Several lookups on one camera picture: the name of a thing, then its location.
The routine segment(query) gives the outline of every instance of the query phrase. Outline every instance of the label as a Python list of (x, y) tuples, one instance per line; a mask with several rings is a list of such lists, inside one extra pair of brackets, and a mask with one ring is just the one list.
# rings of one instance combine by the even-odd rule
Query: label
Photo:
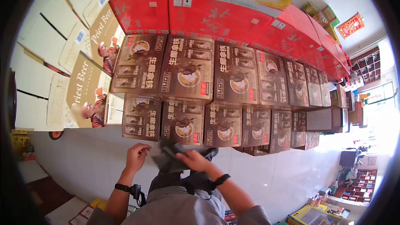
[(100, 0), (99, 5), (100, 7), (103, 7), (103, 5), (107, 2), (107, 0)]
[(174, 0), (174, 6), (182, 6), (182, 0)]
[(85, 32), (83, 30), (80, 30), (75, 42), (80, 45), (84, 36), (85, 36)]
[(280, 23), (280, 24), (278, 24), (277, 28), (282, 30), (285, 26), (286, 26), (286, 24)]
[(255, 24), (255, 25), (258, 24), (258, 22), (260, 22), (258, 19), (252, 19), (252, 21), (251, 21), (251, 23)]
[(183, 0), (183, 7), (192, 7), (192, 0)]
[(274, 27), (277, 27), (279, 24), (280, 24), (280, 21), (277, 20), (277, 19), (275, 19), (275, 20), (271, 23), (271, 25), (274, 26)]

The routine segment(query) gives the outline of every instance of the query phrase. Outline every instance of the printed coffee cup image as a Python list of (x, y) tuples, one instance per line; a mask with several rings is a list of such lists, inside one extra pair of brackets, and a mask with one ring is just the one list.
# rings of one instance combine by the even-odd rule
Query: printed coffee cup image
[(274, 73), (274, 72), (278, 71), (276, 63), (274, 63), (271, 60), (265, 61), (265, 68), (267, 69), (267, 72), (270, 72), (270, 73), (271, 72)]
[(249, 82), (248, 82), (247, 78), (245, 78), (239, 82), (230, 80), (229, 84), (230, 84), (230, 87), (232, 88), (232, 90), (238, 94), (244, 94), (249, 89)]
[(149, 51), (149, 50), (150, 50), (149, 43), (144, 40), (140, 40), (132, 45), (132, 47), (130, 48), (130, 53), (134, 54), (138, 51)]
[(186, 116), (174, 118), (175, 132), (178, 136), (186, 138), (193, 134), (193, 120), (196, 118), (187, 118)]
[(254, 139), (261, 139), (262, 136), (264, 135), (264, 128), (260, 128), (257, 131), (253, 130), (252, 134), (253, 134)]

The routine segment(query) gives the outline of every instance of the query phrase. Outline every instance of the brown cardboard box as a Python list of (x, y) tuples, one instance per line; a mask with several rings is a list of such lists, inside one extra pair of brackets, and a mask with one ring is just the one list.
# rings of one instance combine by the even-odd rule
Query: brown cardboard box
[(308, 87), (309, 103), (312, 106), (322, 107), (321, 87), (316, 69), (304, 65)]
[(242, 107), (211, 104), (205, 107), (204, 147), (239, 147), (242, 144)]
[[(110, 83), (111, 77), (80, 53), (66, 92), (67, 114), (64, 127), (104, 127)], [(65, 94), (64, 87), (60, 85), (54, 95)]]
[(235, 150), (240, 151), (242, 153), (246, 153), (252, 155), (254, 157), (259, 155), (267, 155), (268, 153), (262, 152), (256, 149), (256, 146), (253, 147), (234, 147)]
[(257, 105), (257, 63), (253, 48), (216, 42), (214, 101)]
[(271, 110), (254, 107), (243, 108), (242, 147), (270, 143)]
[(259, 104), (289, 107), (285, 60), (262, 51), (257, 52)]
[(290, 149), (292, 136), (292, 112), (272, 110), (271, 112), (271, 143), (258, 146), (257, 149), (269, 154)]
[(161, 101), (126, 94), (124, 102), (123, 137), (158, 141)]
[(336, 90), (330, 92), (330, 100), (333, 106), (347, 108), (346, 90), (340, 84), (336, 85)]
[(301, 147), (306, 144), (306, 112), (292, 112), (292, 142), (291, 148)]
[(308, 91), (304, 66), (286, 59), (286, 75), (289, 87), (289, 104), (308, 107)]
[(214, 77), (214, 40), (169, 35), (161, 67), (158, 96), (211, 102)]
[(322, 106), (329, 107), (331, 106), (331, 102), (327, 76), (324, 73), (318, 71), (318, 77), (320, 79)]
[(162, 136), (185, 145), (202, 145), (204, 106), (164, 102)]
[(346, 91), (347, 111), (356, 111), (356, 96), (352, 91)]
[(306, 138), (306, 149), (312, 149), (314, 147), (317, 147), (320, 143), (320, 133), (319, 132), (307, 132), (307, 138)]
[(307, 111), (306, 131), (336, 132), (342, 124), (342, 109), (337, 106), (322, 107)]
[(115, 66), (111, 92), (157, 97), (167, 35), (128, 35)]

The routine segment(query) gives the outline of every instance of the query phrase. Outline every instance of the white tile floor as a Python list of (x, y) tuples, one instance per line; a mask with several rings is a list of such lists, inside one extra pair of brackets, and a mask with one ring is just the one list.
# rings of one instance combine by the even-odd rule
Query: white tile floor
[[(29, 137), (42, 167), (68, 192), (86, 202), (97, 197), (108, 199), (125, 166), (127, 149), (139, 142), (123, 138), (120, 125), (67, 130), (56, 141), (49, 138), (48, 132), (32, 132)], [(150, 155), (157, 153), (153, 142), (141, 142), (155, 148)], [(341, 149), (332, 143), (332, 135), (321, 136), (320, 146), (314, 149), (290, 149), (258, 157), (220, 148), (213, 163), (262, 205), (272, 222), (278, 222), (336, 178)], [(147, 194), (157, 173), (156, 165), (147, 157), (134, 183)], [(130, 199), (130, 204), (136, 205), (136, 201)]]

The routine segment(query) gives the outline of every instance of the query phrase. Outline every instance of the person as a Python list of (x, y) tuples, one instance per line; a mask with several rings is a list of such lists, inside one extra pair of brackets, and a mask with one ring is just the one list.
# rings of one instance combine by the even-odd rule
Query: person
[[(135, 174), (143, 166), (151, 146), (138, 143), (128, 150), (126, 166), (119, 178), (119, 184), (131, 186)], [(238, 218), (238, 224), (270, 225), (264, 209), (256, 205), (250, 196), (231, 178), (227, 178), (216, 190), (205, 189), (205, 178), (211, 182), (221, 179), (224, 173), (195, 150), (176, 154), (190, 169), (190, 176), (180, 179), (180, 172), (161, 174), (154, 178), (147, 196), (147, 203), (126, 217), (129, 193), (114, 189), (104, 211), (95, 208), (87, 225), (93, 224), (226, 224), (225, 207), (221, 194)], [(190, 182), (200, 186), (191, 191)]]
[(108, 48), (104, 42), (101, 42), (98, 46), (98, 54), (103, 58), (103, 68), (108, 73), (112, 74), (114, 71), (115, 62), (117, 61), (117, 55), (120, 47), (118, 44), (113, 43), (112, 47)]
[(99, 95), (99, 100), (97, 100), (94, 105), (85, 102), (81, 107), (82, 117), (85, 119), (90, 118), (93, 128), (105, 127), (104, 125), (104, 115), (106, 111), (107, 95)]

